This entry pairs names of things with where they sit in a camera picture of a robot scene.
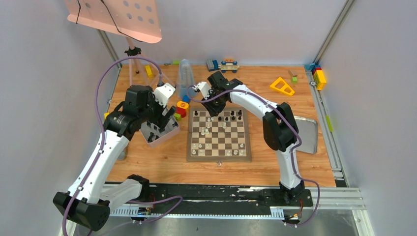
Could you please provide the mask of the wooden chess board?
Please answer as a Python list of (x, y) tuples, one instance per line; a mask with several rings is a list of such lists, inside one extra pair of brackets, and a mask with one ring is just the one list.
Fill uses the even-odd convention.
[(190, 110), (188, 162), (251, 162), (247, 110), (226, 107), (216, 117), (205, 108)]

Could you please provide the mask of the grey toy microphone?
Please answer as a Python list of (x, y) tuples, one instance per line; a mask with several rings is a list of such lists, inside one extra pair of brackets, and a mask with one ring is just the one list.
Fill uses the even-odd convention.
[(119, 156), (117, 157), (117, 160), (125, 160), (128, 154), (128, 147), (125, 147), (121, 153), (119, 154)]

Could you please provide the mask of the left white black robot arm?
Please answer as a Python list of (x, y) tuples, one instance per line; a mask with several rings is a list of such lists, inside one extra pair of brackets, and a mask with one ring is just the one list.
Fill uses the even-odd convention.
[(176, 111), (175, 107), (167, 109), (175, 90), (169, 83), (156, 89), (143, 85), (127, 89), (125, 100), (100, 122), (99, 141), (79, 177), (66, 192), (57, 192), (53, 198), (64, 221), (97, 232), (119, 206), (130, 200), (145, 203), (150, 199), (149, 180), (139, 175), (130, 175), (105, 192), (102, 188), (117, 158), (143, 124), (155, 125), (159, 131), (165, 129)]

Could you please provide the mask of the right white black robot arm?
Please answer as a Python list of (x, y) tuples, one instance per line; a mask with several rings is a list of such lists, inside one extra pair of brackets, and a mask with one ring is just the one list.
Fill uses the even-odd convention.
[(280, 168), (281, 199), (290, 206), (299, 201), (305, 185), (298, 171), (296, 148), (302, 141), (290, 105), (271, 102), (240, 80), (227, 80), (221, 72), (213, 73), (206, 82), (199, 82), (195, 91), (202, 94), (202, 104), (212, 117), (231, 102), (262, 121), (264, 141), (275, 151)]

